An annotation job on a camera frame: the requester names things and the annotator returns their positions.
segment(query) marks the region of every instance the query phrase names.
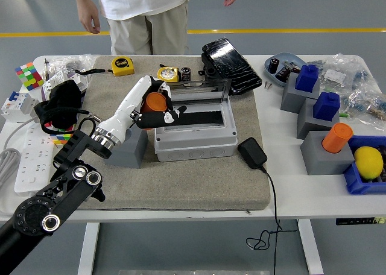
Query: person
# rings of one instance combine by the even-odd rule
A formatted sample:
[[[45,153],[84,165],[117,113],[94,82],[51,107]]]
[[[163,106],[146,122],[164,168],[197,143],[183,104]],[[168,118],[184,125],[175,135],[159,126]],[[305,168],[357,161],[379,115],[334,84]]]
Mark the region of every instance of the person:
[[[182,55],[185,53],[189,0],[99,0],[107,19],[112,55]],[[224,0],[230,6],[235,0]],[[79,21],[90,33],[100,32],[92,0],[76,0]]]

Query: yellow tape measure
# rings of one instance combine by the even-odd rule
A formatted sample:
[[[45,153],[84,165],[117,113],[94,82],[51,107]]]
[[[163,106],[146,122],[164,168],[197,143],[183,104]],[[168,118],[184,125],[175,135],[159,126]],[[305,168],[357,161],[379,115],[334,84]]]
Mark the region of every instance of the yellow tape measure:
[[[129,57],[119,56],[111,62],[114,76],[134,74],[133,60]]]
[[[175,67],[162,67],[158,70],[157,77],[166,82],[178,82],[179,69]]]

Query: orange cup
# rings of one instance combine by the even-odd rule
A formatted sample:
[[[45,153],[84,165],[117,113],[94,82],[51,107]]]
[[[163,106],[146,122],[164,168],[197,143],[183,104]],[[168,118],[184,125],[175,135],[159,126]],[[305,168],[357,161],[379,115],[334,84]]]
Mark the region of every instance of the orange cup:
[[[159,92],[151,92],[147,95],[141,112],[165,111],[167,108],[165,96]]]
[[[321,142],[322,147],[329,153],[338,153],[353,136],[353,131],[345,123],[336,123]]]

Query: blue tray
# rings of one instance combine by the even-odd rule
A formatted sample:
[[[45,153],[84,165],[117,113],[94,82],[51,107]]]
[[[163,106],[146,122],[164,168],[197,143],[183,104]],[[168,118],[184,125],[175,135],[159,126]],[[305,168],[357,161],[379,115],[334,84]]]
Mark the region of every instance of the blue tray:
[[[268,72],[268,67],[270,65],[271,59],[278,59],[279,60],[279,65],[277,67],[277,71],[275,74],[271,74]],[[283,61],[288,61],[289,63],[294,62],[300,69],[302,68],[303,65],[307,65],[306,62],[304,62],[302,59],[300,59],[298,56],[291,54],[291,53],[280,53],[277,55],[274,55],[270,57],[267,61],[264,63],[264,69],[266,70],[268,76],[278,85],[285,87],[286,83],[281,82],[278,80],[275,75],[284,67],[284,64],[282,63]]]
[[[359,147],[378,147],[378,145],[386,145],[386,136],[353,136],[349,140],[349,146],[352,153]],[[353,162],[345,171],[344,178],[347,182],[347,190],[352,195],[364,194],[386,194],[386,183],[381,182],[363,182],[359,171]]]

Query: table leg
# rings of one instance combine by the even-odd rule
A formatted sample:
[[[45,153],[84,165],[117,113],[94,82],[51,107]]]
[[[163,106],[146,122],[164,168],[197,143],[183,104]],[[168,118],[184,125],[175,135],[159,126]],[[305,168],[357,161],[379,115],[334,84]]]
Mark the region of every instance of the table leg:
[[[78,275],[92,275],[95,252],[97,250],[99,223],[87,223],[80,255]]]
[[[310,275],[323,275],[324,272],[320,262],[318,247],[309,219],[299,219],[299,233],[302,239],[308,272]]]

